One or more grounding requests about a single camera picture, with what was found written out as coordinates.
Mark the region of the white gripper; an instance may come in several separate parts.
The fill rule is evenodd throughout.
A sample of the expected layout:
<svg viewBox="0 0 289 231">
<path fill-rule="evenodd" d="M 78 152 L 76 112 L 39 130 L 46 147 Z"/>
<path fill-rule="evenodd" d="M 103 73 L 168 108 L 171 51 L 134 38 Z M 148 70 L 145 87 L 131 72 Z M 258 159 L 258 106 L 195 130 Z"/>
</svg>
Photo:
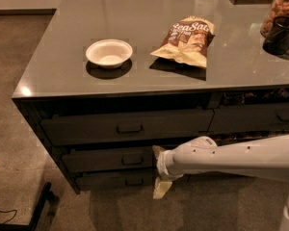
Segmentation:
<svg viewBox="0 0 289 231">
<path fill-rule="evenodd" d="M 181 178 L 183 174 L 170 172 L 170 166 L 173 163 L 172 152 L 170 150 L 166 150 L 164 147 L 159 145 L 153 145 L 152 150 L 155 159 L 157 159 L 156 166 L 160 176 L 155 180 L 153 198 L 162 199 L 171 188 L 172 181 Z"/>
</svg>

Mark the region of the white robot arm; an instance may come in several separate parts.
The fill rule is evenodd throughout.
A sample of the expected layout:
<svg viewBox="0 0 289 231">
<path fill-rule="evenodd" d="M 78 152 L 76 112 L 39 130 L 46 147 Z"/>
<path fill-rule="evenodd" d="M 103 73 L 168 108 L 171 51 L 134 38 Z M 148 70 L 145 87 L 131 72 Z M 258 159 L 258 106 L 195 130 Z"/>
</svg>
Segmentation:
<svg viewBox="0 0 289 231">
<path fill-rule="evenodd" d="M 218 146 L 201 136 L 174 149 L 152 147 L 155 199 L 183 177 L 238 175 L 236 181 L 193 185 L 200 197 L 183 219 L 182 231 L 289 231 L 289 135 Z"/>
</svg>

